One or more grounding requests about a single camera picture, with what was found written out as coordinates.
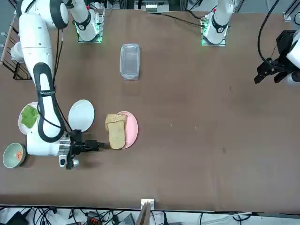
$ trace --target rack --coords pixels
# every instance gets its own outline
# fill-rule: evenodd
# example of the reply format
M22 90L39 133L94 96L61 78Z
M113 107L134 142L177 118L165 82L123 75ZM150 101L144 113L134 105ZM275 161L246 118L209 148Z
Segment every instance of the rack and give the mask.
M31 80L31 76L24 63L19 63L11 59L10 50L11 48L20 41L18 31L18 20L14 15L13 21L9 26L8 33L2 32L1 35L6 37L5 44L2 44L3 52L0 59L0 65L3 65L10 72L13 73L13 79L15 80Z

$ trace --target white plate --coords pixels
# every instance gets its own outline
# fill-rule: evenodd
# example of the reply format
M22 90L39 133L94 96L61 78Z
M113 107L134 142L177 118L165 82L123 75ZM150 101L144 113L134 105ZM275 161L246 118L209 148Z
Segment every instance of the white plate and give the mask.
M37 108L37 106L38 106L38 102L31 102L31 103L29 103L29 104L27 104L26 106L28 106L28 105L30 105L30 106L32 106L32 107L34 107L34 108ZM23 112L23 110L26 108L26 106L22 109L22 111L20 112L20 115L19 115L19 118L18 118L18 126L19 126L19 129L20 129L20 131L23 133L23 134L28 134L29 132L32 132L34 129L37 129L37 127L38 127L38 121L39 121L39 116L37 117L37 120L36 120L36 122L35 122L35 124L33 125L33 127L32 128L28 128L28 127L26 127L24 124L22 124L21 123L21 121L22 121L22 112Z
M68 121L72 130L76 129L84 132L90 128L94 117L95 111L92 103L88 100L79 100L72 105Z

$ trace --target green lettuce leaf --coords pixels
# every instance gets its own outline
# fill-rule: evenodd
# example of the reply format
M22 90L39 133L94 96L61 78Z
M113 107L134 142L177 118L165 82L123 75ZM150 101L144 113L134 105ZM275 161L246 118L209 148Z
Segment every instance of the green lettuce leaf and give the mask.
M38 118L38 110L31 105L25 107L21 113L22 120L21 123L24 124L29 129L33 127Z

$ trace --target pink plate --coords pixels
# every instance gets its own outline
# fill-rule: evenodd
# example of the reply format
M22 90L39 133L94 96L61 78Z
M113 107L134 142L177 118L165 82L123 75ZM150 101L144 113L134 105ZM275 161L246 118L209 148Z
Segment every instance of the pink plate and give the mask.
M118 113L119 115L126 115L126 126L125 126L125 146L123 149L129 148L135 142L137 138L137 133L139 131L139 127L137 125L137 120L133 114L127 111L122 111Z

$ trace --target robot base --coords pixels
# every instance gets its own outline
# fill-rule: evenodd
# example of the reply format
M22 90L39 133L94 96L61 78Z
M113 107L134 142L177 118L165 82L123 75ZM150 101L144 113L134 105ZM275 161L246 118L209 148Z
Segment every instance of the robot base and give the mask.
M207 38L204 36L204 33L207 31L207 27L208 27L209 24L210 24L208 15L206 15L203 19L201 19L201 20L200 20L200 23L201 23L201 25L204 25L204 26L205 26L205 28L201 27L201 45L202 45L202 46L207 46L207 45L223 46L223 47L226 46L226 39L225 39L225 37L226 37L226 35L227 35L228 29L226 29L226 31L225 31L223 41L220 42L219 44L213 44L213 43L209 42L209 41L207 40Z
M103 25L104 25L104 18L105 18L105 9L103 10L102 14L99 12L96 12L96 30L99 32L91 41L84 41L80 37L78 31L77 31L77 42L78 43L101 43L103 38Z

